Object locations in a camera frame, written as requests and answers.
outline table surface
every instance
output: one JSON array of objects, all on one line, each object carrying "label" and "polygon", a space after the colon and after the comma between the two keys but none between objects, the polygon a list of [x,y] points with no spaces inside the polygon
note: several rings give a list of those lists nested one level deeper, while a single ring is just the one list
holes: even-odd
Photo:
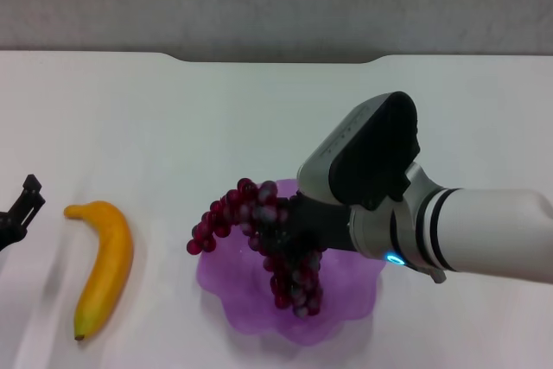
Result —
[{"label": "table surface", "polygon": [[[468,274],[443,285],[388,265],[371,317],[299,347],[248,337],[195,282],[189,229],[249,176],[295,177],[359,102],[402,90],[419,111],[418,161],[449,187],[534,188],[553,200],[553,59],[391,56],[364,65],[202,64],[162,54],[0,53],[0,207],[28,173],[47,204],[0,253],[2,368],[467,368],[553,359],[553,288]],[[110,200],[137,242],[106,329],[73,340],[97,250],[62,218]]]}]

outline yellow banana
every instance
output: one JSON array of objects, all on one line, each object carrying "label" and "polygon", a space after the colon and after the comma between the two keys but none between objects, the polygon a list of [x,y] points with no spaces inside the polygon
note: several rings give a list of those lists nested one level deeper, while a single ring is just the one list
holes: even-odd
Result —
[{"label": "yellow banana", "polygon": [[132,265],[132,235],[123,214],[108,202],[71,205],[63,213],[84,220],[99,236],[96,262],[75,310],[75,340],[81,341],[95,335],[117,305]]}]

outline bunch of grapes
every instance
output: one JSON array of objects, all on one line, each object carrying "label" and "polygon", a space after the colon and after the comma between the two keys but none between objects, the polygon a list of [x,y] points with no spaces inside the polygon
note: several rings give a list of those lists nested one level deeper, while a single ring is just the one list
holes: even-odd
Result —
[{"label": "bunch of grapes", "polygon": [[307,234],[286,228],[288,206],[294,198],[278,198],[273,181],[258,187],[250,179],[241,179],[236,189],[213,202],[203,214],[192,230],[187,251],[192,255],[211,252],[217,246],[213,235],[225,238],[231,226],[240,225],[248,246],[264,256],[263,267],[273,274],[269,283],[275,305],[279,309],[292,307],[296,316],[305,318],[321,310],[322,250]]}]

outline purple plate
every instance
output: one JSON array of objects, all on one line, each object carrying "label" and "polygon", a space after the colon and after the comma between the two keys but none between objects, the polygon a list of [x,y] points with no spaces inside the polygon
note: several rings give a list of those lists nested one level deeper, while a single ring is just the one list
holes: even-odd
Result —
[{"label": "purple plate", "polygon": [[[278,196],[296,193],[296,181],[277,181]],[[374,308],[377,278],[384,261],[358,253],[326,250],[321,260],[320,281],[324,290],[321,312],[305,320],[291,309],[279,310],[270,291],[271,273],[263,259],[248,246],[248,238],[234,226],[231,235],[217,242],[214,252],[202,252],[197,269],[200,287],[218,296],[226,319],[242,334],[276,331],[303,346],[325,340],[346,320],[358,320]]]}]

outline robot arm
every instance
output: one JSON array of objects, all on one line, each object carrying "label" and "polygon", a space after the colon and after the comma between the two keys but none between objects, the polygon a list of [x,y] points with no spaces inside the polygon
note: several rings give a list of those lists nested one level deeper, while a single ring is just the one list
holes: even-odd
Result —
[{"label": "robot arm", "polygon": [[13,207],[8,212],[0,212],[0,251],[25,238],[27,226],[44,205],[40,192],[41,184],[34,175],[29,175]]},{"label": "robot arm", "polygon": [[541,194],[443,188],[418,152],[409,96],[369,99],[300,168],[291,226],[437,283],[447,270],[553,283],[553,207]]}]

